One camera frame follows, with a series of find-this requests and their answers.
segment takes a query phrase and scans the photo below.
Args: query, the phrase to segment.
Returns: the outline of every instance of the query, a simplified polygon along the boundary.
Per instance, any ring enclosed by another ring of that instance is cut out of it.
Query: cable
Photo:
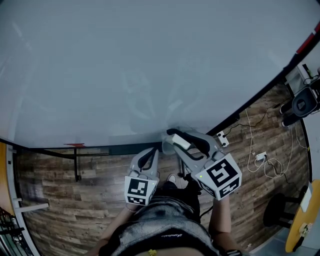
[[[289,161],[288,161],[288,165],[287,165],[287,167],[286,167],[286,170],[283,172],[283,165],[281,164],[281,162],[279,162],[279,161],[278,161],[277,159],[275,159],[275,158],[271,158],[271,159],[268,160],[267,157],[266,157],[266,155],[264,156],[263,162],[262,162],[262,164],[260,164],[260,165],[257,165],[257,164],[256,164],[257,159],[255,159],[255,160],[254,160],[254,165],[257,167],[257,169],[256,169],[256,170],[250,170],[250,169],[249,169],[249,162],[250,162],[250,155],[251,155],[251,149],[252,149],[253,135],[252,135],[252,130],[251,130],[251,127],[252,127],[252,126],[251,126],[251,123],[250,123],[250,119],[249,119],[249,116],[248,116],[247,109],[245,109],[245,113],[246,113],[246,117],[248,118],[249,128],[250,128],[250,134],[251,134],[250,151],[249,151],[249,157],[248,157],[248,162],[247,162],[247,169],[248,169],[248,171],[251,172],[251,173],[255,173],[256,171],[258,171],[258,170],[260,169],[261,166],[264,165],[264,175],[265,175],[266,177],[271,178],[271,179],[282,177],[282,176],[287,172],[287,170],[288,170],[288,168],[289,168],[290,161],[291,161],[291,156],[292,156],[292,151],[293,151],[293,148],[294,148],[294,137],[293,137],[293,134],[292,134],[291,125],[290,125],[290,131],[291,131],[291,153],[290,153],[290,157],[289,157]],[[280,172],[280,174],[276,172],[276,169],[275,169],[275,168],[273,168],[275,177],[268,176],[267,173],[266,173],[266,163],[268,163],[268,162],[272,163],[270,160],[276,160],[276,161],[280,164],[280,166],[281,166],[281,172]]]
[[[226,137],[233,128],[236,128],[237,126],[243,126],[243,127],[256,127],[258,124],[260,124],[262,122],[262,120],[265,118],[266,114],[267,114],[267,111],[268,109],[271,109],[271,108],[274,108],[274,106],[270,106],[268,107],[266,110],[265,110],[265,113],[263,115],[263,117],[261,118],[261,120],[259,122],[257,122],[255,125],[250,125],[250,122],[249,122],[249,125],[247,124],[242,124],[242,123],[238,123],[237,125],[235,125],[234,127],[231,127],[230,130],[224,135],[224,137]]]
[[[206,210],[204,213],[202,213],[202,214],[200,215],[200,219],[201,219],[201,217],[202,217],[203,215],[205,215],[205,214],[207,214],[208,212],[210,212],[213,208],[214,208],[214,206],[211,206],[208,210]]]
[[[183,174],[183,177],[185,177],[185,171],[188,172],[188,174],[190,174],[191,172],[189,170],[187,170],[187,166],[185,165],[185,163],[181,160],[181,169],[182,169],[182,174]]]
[[[300,90],[298,90],[297,92],[295,92],[295,93],[293,94],[293,96],[295,96],[297,93],[301,92],[301,91],[302,91],[304,88],[306,88],[306,87],[308,87],[308,85],[302,87]],[[273,107],[273,108],[279,107],[282,103],[286,102],[287,100],[290,100],[291,98],[292,98],[292,96],[290,96],[289,98],[286,98],[284,101],[280,102],[279,104],[277,104],[277,105],[276,105],[275,107]]]
[[[187,166],[185,167],[185,170],[188,172],[188,174],[191,173],[190,169]]]
[[[310,81],[309,83],[307,83],[307,84],[305,83],[307,79],[312,80],[312,79],[317,79],[318,77],[319,77],[319,75],[318,75],[318,74],[316,74],[316,75],[315,75],[315,76],[313,76],[312,78],[308,77],[308,78],[304,79],[304,81],[303,81],[303,85],[308,86],[308,85],[310,85],[310,84],[311,84],[311,81]]]
[[[297,123],[296,123],[296,122],[294,123],[294,128],[295,128],[295,137],[296,137],[296,140],[297,140],[297,141],[298,141],[298,143],[299,143],[299,146],[300,146],[301,148],[308,149],[307,147],[302,146],[302,145],[300,144],[300,141],[298,140],[298,134],[297,134]]]
[[[273,169],[275,170],[276,174],[277,174],[277,175],[281,175],[280,173],[277,172],[277,168],[274,166],[274,164],[273,164],[270,160],[268,160],[267,155],[265,155],[265,159],[266,159],[266,162],[268,163],[268,165],[273,166]],[[285,177],[286,183],[288,183],[288,184],[294,184],[295,189],[296,189],[298,192],[300,192],[300,190],[298,189],[297,185],[296,185],[294,182],[289,182],[288,179],[287,179],[287,175],[286,175],[285,173],[283,173],[283,175],[284,175],[284,177]]]

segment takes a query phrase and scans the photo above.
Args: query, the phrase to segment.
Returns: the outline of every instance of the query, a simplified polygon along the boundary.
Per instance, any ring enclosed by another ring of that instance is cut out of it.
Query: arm
[[[215,243],[224,250],[244,251],[231,236],[231,214],[229,196],[218,201],[214,199],[209,233]]]
[[[89,250],[84,256],[97,256],[99,254],[100,248],[108,243],[112,234],[115,232],[115,230],[119,226],[126,223],[130,219],[130,217],[134,214],[132,211],[136,211],[137,207],[138,205],[136,204],[127,203],[126,207],[122,209],[122,211],[115,217],[115,219],[110,223],[110,225],[102,233],[102,236],[100,237],[100,241],[95,245],[95,247]]]

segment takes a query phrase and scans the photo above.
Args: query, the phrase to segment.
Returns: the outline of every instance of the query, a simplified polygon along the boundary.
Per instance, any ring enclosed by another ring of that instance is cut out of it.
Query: red object
[[[84,143],[70,143],[70,144],[63,144],[63,145],[74,146],[76,148],[84,148],[84,147],[86,147]]]
[[[320,32],[320,21],[319,21],[318,25],[316,25],[314,31],[317,33]]]
[[[300,48],[296,51],[297,54],[300,54],[302,52],[302,50],[309,44],[309,42],[311,41],[311,39],[314,37],[315,35],[313,33],[311,33],[308,38],[304,41],[304,43],[300,46]]]

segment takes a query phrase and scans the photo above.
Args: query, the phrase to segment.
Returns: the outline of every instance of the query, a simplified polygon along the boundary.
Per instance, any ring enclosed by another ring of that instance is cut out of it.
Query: person
[[[127,203],[85,256],[249,255],[231,236],[229,196],[214,199],[208,231],[200,223],[198,183],[170,174],[147,206]]]

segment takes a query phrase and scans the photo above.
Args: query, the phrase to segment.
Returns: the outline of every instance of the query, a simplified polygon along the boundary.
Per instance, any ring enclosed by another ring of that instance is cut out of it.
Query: yellow object
[[[157,255],[157,251],[156,250],[149,250],[148,251],[150,256],[156,256]]]
[[[7,176],[7,145],[0,142],[0,207],[15,216]]]
[[[312,182],[312,194],[306,212],[303,212],[301,207],[296,211],[290,232],[285,243],[285,251],[291,253],[299,241],[301,234],[299,229],[303,223],[314,223],[320,207],[320,179],[315,179]]]

